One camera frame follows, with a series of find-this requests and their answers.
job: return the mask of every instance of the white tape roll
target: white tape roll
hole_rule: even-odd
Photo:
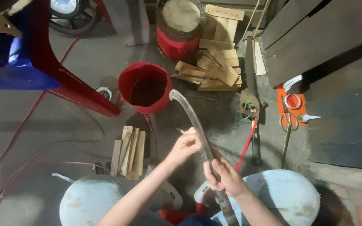
[[[295,97],[297,97],[299,103],[297,104],[296,107],[292,107],[292,106],[290,106],[290,105],[288,104],[287,98],[288,98],[289,96],[295,96]],[[294,109],[297,109],[297,108],[299,108],[299,107],[301,106],[301,99],[299,98],[299,96],[298,96],[297,94],[292,93],[292,94],[289,94],[289,95],[287,95],[286,97],[284,97],[284,104],[285,104],[288,108],[294,110]]]

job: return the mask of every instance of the scissors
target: scissors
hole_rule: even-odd
[[[287,109],[287,106],[284,103],[283,95],[282,95],[282,103],[283,103],[283,114],[280,116],[279,124],[282,127],[283,131],[287,132],[287,134],[286,134],[286,140],[284,141],[284,146],[283,146],[282,161],[280,162],[280,168],[281,169],[283,169],[284,160],[286,159],[287,146],[288,146],[288,141],[290,139],[291,131],[292,130],[297,130],[299,128],[299,120],[298,120],[297,116],[295,116],[294,114],[291,114],[289,112],[289,110]],[[291,116],[293,116],[293,118],[296,121],[294,126],[291,123]],[[287,123],[287,129],[284,128],[284,126],[282,124],[283,119]]]
[[[287,106],[286,104],[284,103],[284,98],[283,98],[283,95],[282,95],[282,103],[283,103],[283,114],[280,116],[279,118],[279,124],[280,126],[282,127],[282,130],[287,132],[289,127],[291,130],[295,131],[299,128],[299,119],[297,118],[297,116],[295,116],[294,114],[291,114],[289,112],[289,110],[287,109]],[[293,118],[295,119],[295,124],[293,125],[292,122],[291,122],[291,117],[293,116]],[[284,121],[286,122],[287,124],[287,128],[285,128],[283,126],[283,119]]]

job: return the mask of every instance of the red strap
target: red strap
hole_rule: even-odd
[[[237,163],[237,165],[235,166],[235,171],[237,171],[237,172],[238,172],[238,170],[240,169],[240,166],[241,166],[241,164],[242,164],[243,161],[244,161],[245,154],[247,153],[247,149],[248,149],[249,142],[251,142],[252,134],[254,133],[254,129],[256,128],[257,123],[258,123],[258,121],[255,121],[255,122],[254,122],[254,126],[252,127],[252,130],[251,130],[251,134],[249,135],[248,140],[247,140],[247,142],[245,143],[243,153],[241,154],[240,161],[239,161],[239,162]]]

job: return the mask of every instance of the concrete floor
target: concrete floor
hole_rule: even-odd
[[[60,59],[73,37],[58,34],[50,30],[50,42],[57,59]],[[148,61],[165,68],[169,74],[174,73],[175,62],[164,59],[157,50],[154,38],[152,44],[144,46],[125,46],[112,28],[99,23],[92,34],[80,39],[68,55],[64,66],[91,87],[117,87],[121,71],[136,61]],[[181,92],[189,85],[174,79],[173,85]],[[279,167],[285,132],[278,124],[276,91],[268,82],[267,76],[257,77],[260,99],[269,107],[266,111],[266,123],[260,125],[262,166],[253,167],[250,162],[251,147],[242,165],[243,176]],[[31,108],[40,91],[0,91],[0,154],[5,149],[13,132]],[[207,133],[219,151],[233,164],[238,162],[244,144],[251,130],[250,122],[236,119],[239,94],[234,92],[214,92],[219,101],[189,98]],[[37,158],[39,161],[79,161],[106,162],[111,160],[114,140],[121,136],[123,126],[137,126],[149,131],[144,117],[128,103],[123,103],[121,115],[109,118],[91,113],[104,129],[104,139],[95,143],[64,143],[45,151]],[[191,124],[178,103],[151,116],[157,141],[158,156],[156,163],[162,161],[171,150],[180,133],[174,128],[188,129]],[[102,132],[74,104],[59,100],[47,94],[33,113],[25,130],[13,149],[0,162],[0,189],[7,177],[23,162],[34,156],[43,147],[56,141],[72,139],[101,139]],[[153,142],[150,136],[150,150]],[[306,144],[306,128],[293,131],[288,147],[286,166],[297,170],[301,162],[308,157],[309,145]],[[184,208],[194,206],[193,194],[204,182],[201,154],[191,157],[170,178],[184,198]],[[52,173],[60,173],[74,180],[85,175],[94,174],[91,166],[64,165],[59,163],[39,163],[28,167],[12,184],[7,196],[0,204],[0,226],[2,225],[60,225],[59,203],[69,183]]]

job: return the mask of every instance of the orange paper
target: orange paper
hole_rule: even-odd
[[[279,85],[276,87],[276,90],[278,92],[278,108],[279,108],[279,117],[283,114],[283,101],[284,101],[284,97],[287,96],[286,92],[284,91],[283,89],[283,85]],[[289,112],[291,114],[294,114],[295,116],[299,116],[299,114],[302,114],[302,113],[305,113],[305,98],[304,98],[304,94],[298,94],[298,96],[300,97],[301,99],[301,106],[298,108],[298,109],[290,109],[287,107],[287,109],[289,110]],[[297,105],[298,104],[298,100],[297,98],[293,97],[293,100],[294,100],[294,103]],[[293,125],[295,125],[295,119],[292,117],[291,118],[291,123]],[[283,126],[286,126],[287,123],[286,121],[282,120],[282,125]],[[302,122],[299,122],[299,126],[306,126],[306,123],[302,123]]]

